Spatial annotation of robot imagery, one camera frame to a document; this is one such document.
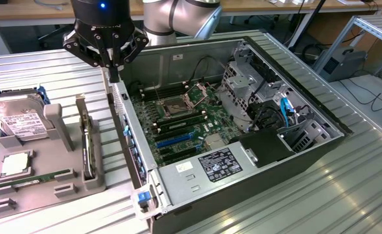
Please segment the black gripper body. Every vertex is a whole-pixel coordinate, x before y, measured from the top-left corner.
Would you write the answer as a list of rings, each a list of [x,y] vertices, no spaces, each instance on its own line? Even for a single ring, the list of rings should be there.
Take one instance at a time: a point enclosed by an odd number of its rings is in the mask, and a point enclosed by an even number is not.
[[[127,42],[134,31],[127,0],[73,0],[71,7],[74,31],[90,46],[97,46],[97,37],[107,49]]]

